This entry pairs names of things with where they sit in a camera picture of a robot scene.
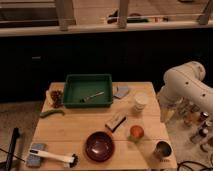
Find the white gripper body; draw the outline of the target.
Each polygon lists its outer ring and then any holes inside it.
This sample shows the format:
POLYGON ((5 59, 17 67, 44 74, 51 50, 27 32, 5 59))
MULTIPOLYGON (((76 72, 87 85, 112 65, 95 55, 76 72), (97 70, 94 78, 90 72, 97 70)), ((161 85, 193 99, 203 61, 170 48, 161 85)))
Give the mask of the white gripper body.
POLYGON ((160 120, 163 123, 166 123, 173 116, 173 114, 176 110, 177 103, 175 101, 165 98, 163 96, 160 96, 158 98, 158 102, 159 102, 160 112, 161 112, 160 120))

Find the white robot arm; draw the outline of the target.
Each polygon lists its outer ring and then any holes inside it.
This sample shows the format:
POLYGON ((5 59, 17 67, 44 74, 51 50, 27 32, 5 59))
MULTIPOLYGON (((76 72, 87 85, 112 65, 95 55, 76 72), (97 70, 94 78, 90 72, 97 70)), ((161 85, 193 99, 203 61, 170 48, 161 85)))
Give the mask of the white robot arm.
POLYGON ((196 61, 170 68, 164 73, 164 85, 157 94, 160 120, 166 123, 182 98, 197 105, 203 112, 213 114, 213 88, 202 82, 204 66, 196 61))

